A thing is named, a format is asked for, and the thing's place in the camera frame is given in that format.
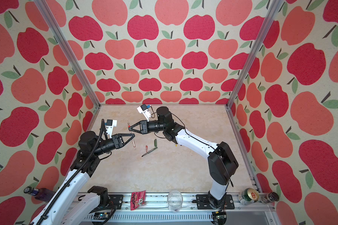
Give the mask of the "green marker pen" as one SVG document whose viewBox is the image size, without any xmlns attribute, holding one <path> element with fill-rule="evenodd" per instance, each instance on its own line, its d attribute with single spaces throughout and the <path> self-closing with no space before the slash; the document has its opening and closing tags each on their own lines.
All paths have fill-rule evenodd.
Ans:
<svg viewBox="0 0 338 225">
<path fill-rule="evenodd" d="M 151 152 L 155 151 L 156 149 L 158 149 L 158 147 L 154 147 L 153 149 L 149 150 L 148 152 L 146 152 L 145 154 L 143 154 L 142 157 L 150 154 Z"/>
</svg>

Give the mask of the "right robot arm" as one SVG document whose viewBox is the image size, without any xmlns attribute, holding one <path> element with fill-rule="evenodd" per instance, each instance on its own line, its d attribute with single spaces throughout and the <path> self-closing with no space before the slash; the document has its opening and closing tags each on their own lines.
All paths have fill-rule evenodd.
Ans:
<svg viewBox="0 0 338 225">
<path fill-rule="evenodd" d="M 165 106 L 157 108 L 157 119 L 151 121 L 150 108 L 150 105 L 145 104 L 137 107 L 138 112 L 146 119 L 129 126 L 128 129 L 142 135 L 162 132 L 164 139 L 185 146 L 207 159 L 209 173 L 213 179 L 207 195 L 208 202 L 213 209 L 223 209 L 227 187 L 233 184 L 231 177 L 239 167 L 230 146 L 225 142 L 210 142 L 192 134 L 183 122 L 177 123 L 173 119 L 175 115 Z"/>
</svg>

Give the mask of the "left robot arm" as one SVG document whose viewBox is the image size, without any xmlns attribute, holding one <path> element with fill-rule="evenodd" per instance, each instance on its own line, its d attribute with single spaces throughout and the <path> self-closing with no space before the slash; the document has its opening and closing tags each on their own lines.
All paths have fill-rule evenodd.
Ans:
<svg viewBox="0 0 338 225">
<path fill-rule="evenodd" d="M 78 225 L 91 213 L 102 213 L 102 224 L 121 208 L 122 196 L 110 197 L 107 188 L 93 186 L 72 209 L 70 206 L 81 188 L 89 181 L 99 163 L 100 155 L 123 148 L 134 134 L 116 134 L 104 140 L 102 134 L 85 132 L 79 141 L 80 150 L 63 184 L 45 208 L 32 220 L 33 225 Z"/>
</svg>

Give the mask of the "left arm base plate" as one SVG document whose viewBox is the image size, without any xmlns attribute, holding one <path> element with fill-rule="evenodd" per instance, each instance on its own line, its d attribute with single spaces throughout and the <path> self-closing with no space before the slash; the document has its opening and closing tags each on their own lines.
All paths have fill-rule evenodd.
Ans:
<svg viewBox="0 0 338 225">
<path fill-rule="evenodd" d="M 107 197 L 100 196 L 100 203 L 94 209 L 104 209 L 109 206 L 116 206 L 117 210 L 122 208 L 124 195 L 119 194 L 108 194 Z"/>
</svg>

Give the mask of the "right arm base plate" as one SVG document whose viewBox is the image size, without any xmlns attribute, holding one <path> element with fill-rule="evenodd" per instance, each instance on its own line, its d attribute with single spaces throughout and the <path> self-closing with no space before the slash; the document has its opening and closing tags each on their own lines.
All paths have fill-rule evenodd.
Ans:
<svg viewBox="0 0 338 225">
<path fill-rule="evenodd" d="M 232 195 L 224 195 L 220 200 L 215 199 L 210 194 L 196 195 L 192 203 L 197 205 L 198 210 L 234 210 L 234 201 Z"/>
</svg>

